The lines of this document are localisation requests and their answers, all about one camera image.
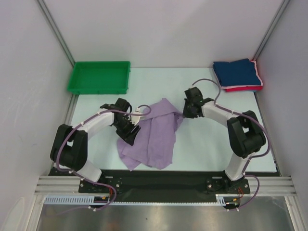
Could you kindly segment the purple t shirt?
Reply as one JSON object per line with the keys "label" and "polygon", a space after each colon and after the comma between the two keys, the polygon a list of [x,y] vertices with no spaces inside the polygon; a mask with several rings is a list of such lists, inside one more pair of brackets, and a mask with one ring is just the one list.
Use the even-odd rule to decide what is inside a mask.
{"label": "purple t shirt", "polygon": [[121,138],[117,151],[128,170],[144,164],[162,170],[172,164],[176,131],[183,122],[182,113],[166,98],[150,106],[151,112],[140,121],[134,145]]}

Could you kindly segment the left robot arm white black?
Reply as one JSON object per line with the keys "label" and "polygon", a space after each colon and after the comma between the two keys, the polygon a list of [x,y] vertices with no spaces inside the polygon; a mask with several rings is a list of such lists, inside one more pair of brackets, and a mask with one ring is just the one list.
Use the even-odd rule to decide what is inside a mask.
{"label": "left robot arm white black", "polygon": [[125,143],[133,145],[141,127],[138,125],[142,116],[140,108],[132,110],[131,104],[122,98],[114,104],[104,104],[91,117],[75,126],[62,124],[58,127],[51,149],[51,160],[57,167],[68,168],[82,178],[90,180],[89,186],[95,192],[106,188],[102,171],[88,159],[88,141],[102,129],[115,127],[116,134]]}

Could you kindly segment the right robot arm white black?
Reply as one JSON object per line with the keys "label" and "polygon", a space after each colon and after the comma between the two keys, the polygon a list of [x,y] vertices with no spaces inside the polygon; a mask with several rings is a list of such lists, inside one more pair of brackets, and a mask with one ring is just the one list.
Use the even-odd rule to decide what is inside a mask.
{"label": "right robot arm white black", "polygon": [[214,99],[204,99],[197,87],[190,88],[184,93],[185,118],[205,117],[228,129],[233,154],[225,169],[227,178],[223,179],[222,188],[227,193],[235,192],[240,185],[238,180],[244,177],[251,157],[266,144],[265,134],[256,114],[253,111],[238,113],[218,105]]}

